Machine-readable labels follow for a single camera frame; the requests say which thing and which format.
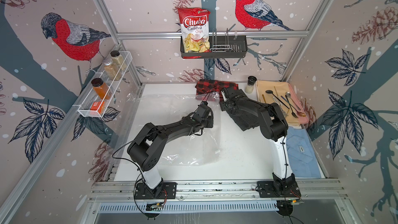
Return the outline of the dark grey striped shirt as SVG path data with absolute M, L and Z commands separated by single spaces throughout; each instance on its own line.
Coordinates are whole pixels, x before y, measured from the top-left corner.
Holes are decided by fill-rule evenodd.
M 261 110 L 261 107 L 237 106 L 232 108 L 228 114 L 242 131 L 246 131 L 260 125 L 259 113 Z

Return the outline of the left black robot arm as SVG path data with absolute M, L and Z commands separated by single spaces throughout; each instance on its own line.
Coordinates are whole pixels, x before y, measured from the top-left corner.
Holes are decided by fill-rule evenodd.
M 207 102 L 181 120 L 167 124 L 147 123 L 127 148 L 127 154 L 138 165 L 144 185 L 156 195 L 161 190 L 163 178 L 157 163 L 167 143 L 185 136 L 200 136 L 204 129 L 214 126 L 214 115 Z

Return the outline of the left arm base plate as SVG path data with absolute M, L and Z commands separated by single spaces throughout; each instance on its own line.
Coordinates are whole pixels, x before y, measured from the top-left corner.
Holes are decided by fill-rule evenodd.
M 175 199 L 177 183 L 163 182 L 150 189 L 144 182 L 140 181 L 135 185 L 135 200 L 157 200 L 157 199 Z

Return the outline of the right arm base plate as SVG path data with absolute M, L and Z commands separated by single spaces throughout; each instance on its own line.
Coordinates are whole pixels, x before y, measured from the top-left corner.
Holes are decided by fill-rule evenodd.
M 272 180 L 258 181 L 255 191 L 260 198 L 300 198 L 301 192 L 296 181 L 280 184 Z

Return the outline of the clear plastic vacuum bag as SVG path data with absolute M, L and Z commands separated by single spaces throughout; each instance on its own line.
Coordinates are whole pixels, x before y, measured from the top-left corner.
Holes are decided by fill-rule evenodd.
M 217 92 L 140 98 L 123 155 L 145 171 L 215 163 L 221 154 L 219 103 Z

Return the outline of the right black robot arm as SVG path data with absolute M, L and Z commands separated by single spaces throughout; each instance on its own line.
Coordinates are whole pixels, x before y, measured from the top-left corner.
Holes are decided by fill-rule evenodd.
M 227 112 L 242 131 L 258 127 L 261 134 L 271 141 L 273 189 L 278 196 L 285 195 L 295 184 L 295 176 L 287 155 L 288 124 L 282 109 L 277 103 L 254 101 L 243 90 L 233 87 L 221 89 L 221 95 L 221 110 Z

